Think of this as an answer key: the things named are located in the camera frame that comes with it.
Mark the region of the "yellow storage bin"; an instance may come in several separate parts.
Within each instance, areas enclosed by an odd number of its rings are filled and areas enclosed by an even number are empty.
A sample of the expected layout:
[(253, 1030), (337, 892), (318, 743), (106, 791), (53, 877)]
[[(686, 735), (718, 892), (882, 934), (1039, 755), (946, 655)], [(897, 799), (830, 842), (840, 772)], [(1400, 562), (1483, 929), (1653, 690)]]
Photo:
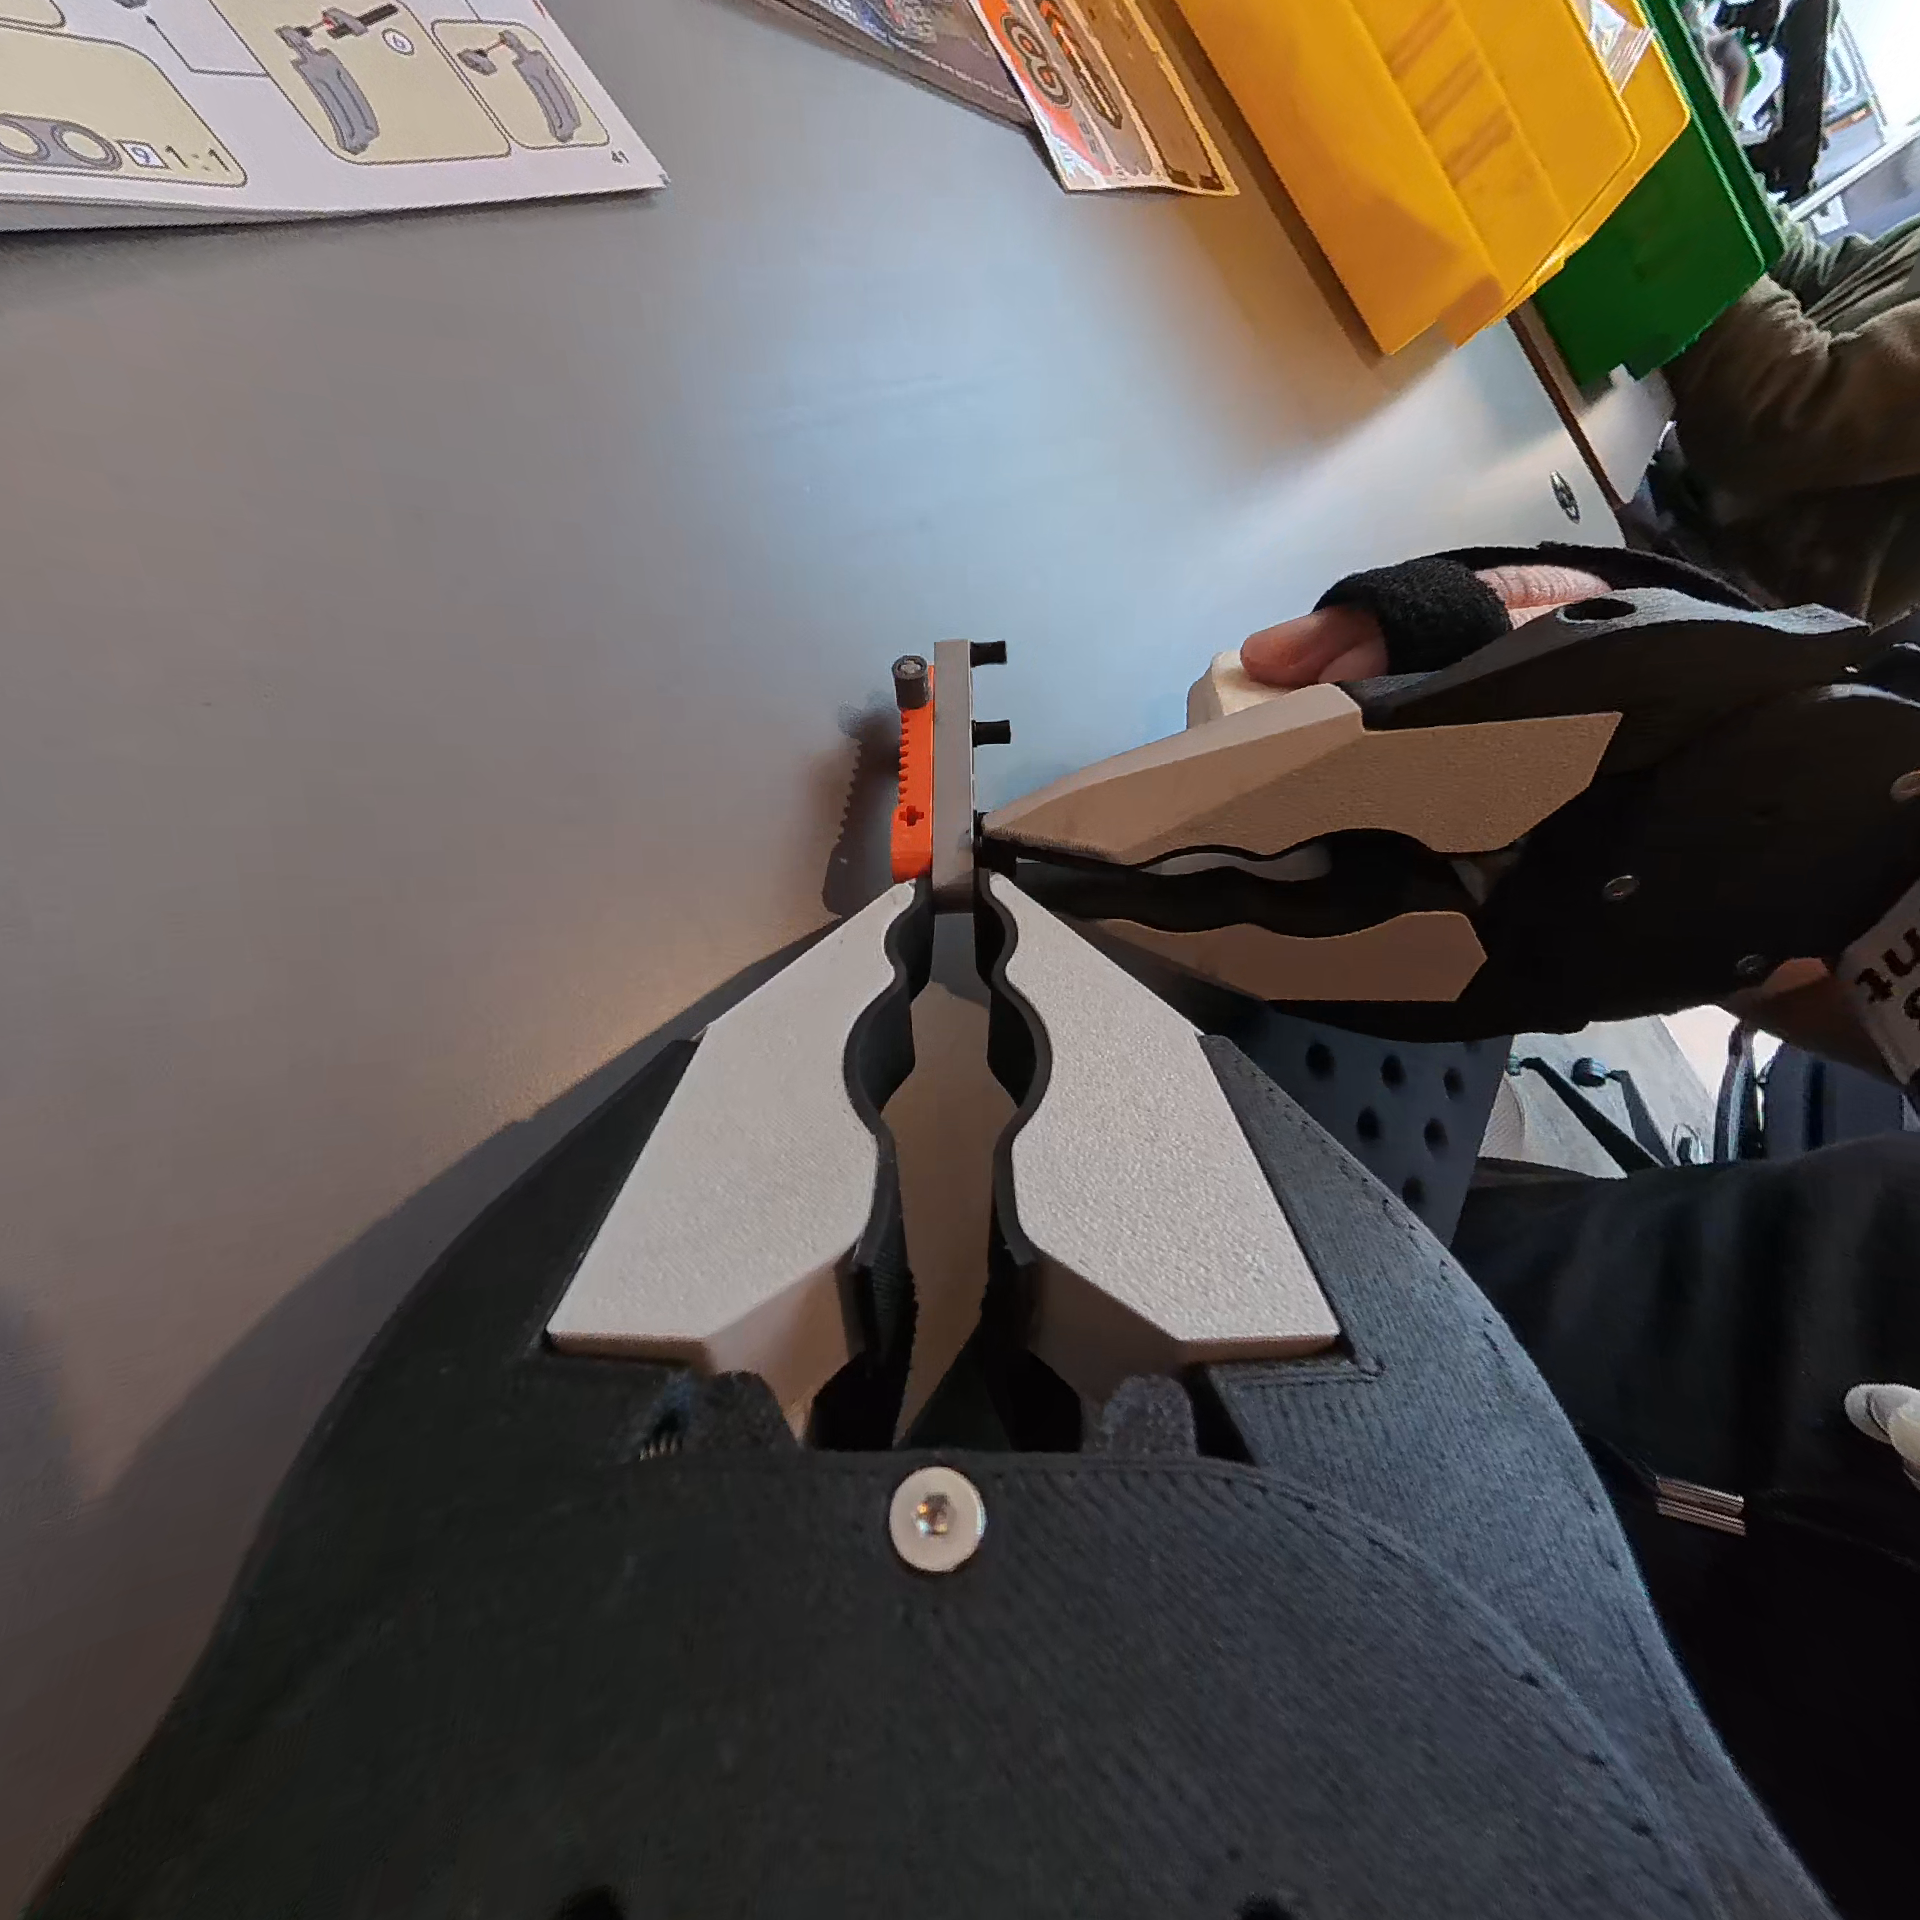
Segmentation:
[(1530, 300), (1687, 132), (1643, 2), (1177, 2), (1379, 352)]

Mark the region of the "white instruction booklet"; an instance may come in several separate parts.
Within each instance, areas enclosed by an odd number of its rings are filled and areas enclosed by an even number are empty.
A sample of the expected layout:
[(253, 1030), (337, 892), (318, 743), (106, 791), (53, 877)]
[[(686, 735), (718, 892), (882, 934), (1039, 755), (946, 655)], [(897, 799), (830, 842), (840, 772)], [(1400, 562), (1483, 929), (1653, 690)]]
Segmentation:
[(3, 232), (650, 195), (542, 2), (3, 2)]

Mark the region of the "person's black shirt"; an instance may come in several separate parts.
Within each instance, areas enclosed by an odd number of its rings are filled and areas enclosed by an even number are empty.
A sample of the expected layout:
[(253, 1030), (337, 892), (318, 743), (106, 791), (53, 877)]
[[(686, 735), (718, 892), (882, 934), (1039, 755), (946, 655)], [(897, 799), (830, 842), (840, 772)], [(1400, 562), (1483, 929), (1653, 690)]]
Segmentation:
[(1916, 1141), (1578, 1178), (1496, 1164), (1453, 1255), (1596, 1460), (1719, 1742), (1841, 1918), (1916, 1918)]

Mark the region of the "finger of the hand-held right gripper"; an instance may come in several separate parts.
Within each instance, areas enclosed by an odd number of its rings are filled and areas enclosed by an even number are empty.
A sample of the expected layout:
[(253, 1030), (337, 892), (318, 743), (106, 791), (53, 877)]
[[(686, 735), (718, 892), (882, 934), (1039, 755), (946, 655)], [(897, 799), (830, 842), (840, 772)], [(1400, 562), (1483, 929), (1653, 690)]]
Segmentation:
[(1502, 851), (1596, 775), (1620, 714), (1367, 730), (1333, 686), (1288, 692), (1082, 766), (982, 816), (992, 847), (1154, 868), (1187, 851), (1281, 856), (1331, 832), (1436, 853)]
[(1459, 894), (1415, 906), (1255, 877), (1039, 877), (1035, 898), (1255, 1000), (1455, 1000), (1486, 965)]

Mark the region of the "orange and white sticker sheet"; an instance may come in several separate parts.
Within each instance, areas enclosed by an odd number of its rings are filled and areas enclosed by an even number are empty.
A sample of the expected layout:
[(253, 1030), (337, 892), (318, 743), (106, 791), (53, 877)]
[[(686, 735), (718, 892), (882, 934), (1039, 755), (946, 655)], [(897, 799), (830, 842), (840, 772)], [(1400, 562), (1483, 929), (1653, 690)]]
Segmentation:
[(1070, 195), (1228, 200), (1236, 181), (1137, 2), (972, 2)]

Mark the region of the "green storage bin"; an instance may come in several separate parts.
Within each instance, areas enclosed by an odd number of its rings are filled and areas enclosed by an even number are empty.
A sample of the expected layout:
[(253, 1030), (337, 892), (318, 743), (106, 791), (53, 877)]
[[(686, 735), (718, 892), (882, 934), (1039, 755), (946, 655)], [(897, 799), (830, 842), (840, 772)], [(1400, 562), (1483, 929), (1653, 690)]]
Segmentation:
[(1623, 99), (1643, 133), (1673, 132), (1607, 221), (1534, 292), (1582, 389), (1643, 376), (1690, 349), (1784, 257), (1774, 198), (1745, 159), (1677, 2), (1615, 2), (1657, 40)]

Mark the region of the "grey beam with orange rack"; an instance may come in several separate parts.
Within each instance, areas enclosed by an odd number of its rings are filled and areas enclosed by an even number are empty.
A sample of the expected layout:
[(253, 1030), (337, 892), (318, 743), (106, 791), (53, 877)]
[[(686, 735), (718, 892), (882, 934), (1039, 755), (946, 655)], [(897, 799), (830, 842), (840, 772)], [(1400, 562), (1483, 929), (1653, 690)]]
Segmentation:
[(975, 748), (1009, 746), (1004, 721), (975, 714), (972, 676), (1008, 660), (1004, 641), (939, 641), (892, 667), (897, 799), (888, 819), (895, 883), (926, 883), (935, 913), (972, 909)]

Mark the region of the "person's right hand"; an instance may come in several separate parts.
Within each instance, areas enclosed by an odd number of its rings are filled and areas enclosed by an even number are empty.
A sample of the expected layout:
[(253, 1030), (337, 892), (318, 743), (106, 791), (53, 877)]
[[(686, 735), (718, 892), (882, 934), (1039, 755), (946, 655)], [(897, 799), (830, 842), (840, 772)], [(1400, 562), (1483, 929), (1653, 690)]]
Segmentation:
[(1551, 562), (1420, 559), (1353, 574), (1240, 645), (1258, 686), (1366, 682), (1450, 667), (1550, 612), (1604, 598), (1604, 578)]

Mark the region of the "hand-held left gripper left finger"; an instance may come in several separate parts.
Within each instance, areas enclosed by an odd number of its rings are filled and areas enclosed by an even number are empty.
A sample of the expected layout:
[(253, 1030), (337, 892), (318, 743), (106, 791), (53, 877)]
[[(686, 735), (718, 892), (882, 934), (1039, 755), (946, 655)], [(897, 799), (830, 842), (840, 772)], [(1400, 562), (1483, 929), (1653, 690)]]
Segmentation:
[(895, 883), (708, 1024), (547, 1345), (756, 1374), (791, 1422), (879, 1350), (861, 1287), (897, 1225), (882, 1109), (914, 1069), (916, 996), (918, 886)]

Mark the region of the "dark printed leaflet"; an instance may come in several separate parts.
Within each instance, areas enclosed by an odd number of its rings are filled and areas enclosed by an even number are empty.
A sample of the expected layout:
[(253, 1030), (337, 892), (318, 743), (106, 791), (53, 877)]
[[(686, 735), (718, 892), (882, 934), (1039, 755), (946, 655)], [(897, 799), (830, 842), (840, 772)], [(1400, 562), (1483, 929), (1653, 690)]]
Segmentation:
[(1032, 127), (1019, 83), (970, 2), (789, 2), (833, 40), (1012, 127)]

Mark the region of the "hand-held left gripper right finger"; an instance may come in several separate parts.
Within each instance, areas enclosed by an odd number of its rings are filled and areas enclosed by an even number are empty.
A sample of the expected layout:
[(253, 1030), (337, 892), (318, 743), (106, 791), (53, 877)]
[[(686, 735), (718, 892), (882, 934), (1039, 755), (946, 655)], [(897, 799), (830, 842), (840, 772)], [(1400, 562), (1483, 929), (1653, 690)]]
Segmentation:
[(1008, 877), (987, 1059), (1016, 1101), (995, 1210), (1027, 1350), (1103, 1403), (1124, 1377), (1333, 1350), (1336, 1315), (1205, 1053), (1159, 996)]

